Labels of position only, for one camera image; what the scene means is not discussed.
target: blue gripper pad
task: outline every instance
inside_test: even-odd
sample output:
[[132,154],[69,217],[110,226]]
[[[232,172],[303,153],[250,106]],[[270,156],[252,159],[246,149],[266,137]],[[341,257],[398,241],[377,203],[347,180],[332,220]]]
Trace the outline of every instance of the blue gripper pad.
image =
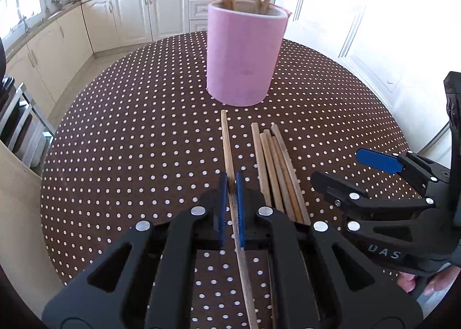
[[238,212],[238,235],[240,247],[245,247],[245,213],[243,211],[244,199],[243,191],[245,190],[245,178],[240,170],[236,174],[236,189],[237,189],[237,212]]
[[223,172],[220,178],[220,206],[218,208],[218,231],[220,233],[220,247],[224,247],[226,228],[226,205],[227,205],[227,174]]
[[403,170],[403,165],[397,160],[397,157],[366,148],[360,148],[357,151],[356,160],[360,164],[368,165],[389,174],[400,173]]

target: drawer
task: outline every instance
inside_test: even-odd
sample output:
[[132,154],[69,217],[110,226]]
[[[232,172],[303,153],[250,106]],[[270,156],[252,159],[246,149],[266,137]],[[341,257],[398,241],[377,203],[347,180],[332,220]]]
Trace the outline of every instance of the drawer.
[[208,29],[207,20],[195,20],[189,21],[190,23],[190,32],[194,33],[195,31],[206,31]]
[[206,20],[208,18],[208,4],[211,0],[189,0],[189,19]]

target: floor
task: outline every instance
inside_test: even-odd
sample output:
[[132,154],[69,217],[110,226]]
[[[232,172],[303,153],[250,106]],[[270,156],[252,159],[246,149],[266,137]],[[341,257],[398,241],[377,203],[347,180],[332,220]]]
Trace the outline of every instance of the floor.
[[80,70],[72,81],[70,81],[69,85],[66,87],[55,107],[51,111],[50,116],[48,117],[51,125],[57,128],[80,91],[82,91],[87,84],[89,84],[95,77],[101,74],[115,61],[121,59],[130,52],[132,52],[132,50],[112,53],[98,58],[91,57],[82,67],[82,70]]

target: silver rivet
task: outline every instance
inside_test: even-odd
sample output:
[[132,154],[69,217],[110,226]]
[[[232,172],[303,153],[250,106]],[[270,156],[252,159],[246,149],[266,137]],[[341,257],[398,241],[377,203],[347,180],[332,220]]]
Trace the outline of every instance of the silver rivet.
[[271,208],[271,207],[261,207],[258,209],[258,213],[261,215],[261,216],[270,216],[271,214],[274,213],[274,210]]
[[360,230],[360,224],[357,221],[349,221],[347,223],[347,229],[351,232],[356,232]]
[[326,232],[328,230],[328,224],[323,221],[314,222],[314,229],[318,232]]
[[201,216],[204,215],[206,211],[207,210],[201,205],[197,205],[190,210],[190,213],[192,213],[194,216]]
[[150,229],[150,222],[146,220],[142,220],[142,221],[139,221],[135,227],[138,232],[145,232],[146,230]]

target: brown polka dot tablecloth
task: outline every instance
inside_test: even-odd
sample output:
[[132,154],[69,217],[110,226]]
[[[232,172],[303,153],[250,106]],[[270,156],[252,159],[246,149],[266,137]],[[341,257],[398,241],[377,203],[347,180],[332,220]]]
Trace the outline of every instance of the brown polka dot tablecloth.
[[[261,131],[279,125],[313,221],[341,227],[341,212],[310,185],[316,170],[336,173],[374,197],[414,195],[399,177],[356,163],[358,148],[402,153],[407,144],[384,105],[354,75],[284,40],[264,101],[225,106],[206,91],[206,36],[174,36],[128,54],[67,111],[41,188],[43,235],[64,283],[136,222],[170,221],[217,185],[224,170],[223,108],[234,167],[244,170],[251,188],[259,184],[250,125],[258,122]],[[227,220],[231,225],[230,213]],[[228,226],[224,250],[198,252],[192,328],[247,326],[231,235]],[[269,329],[267,254],[248,252],[247,259],[259,327]]]

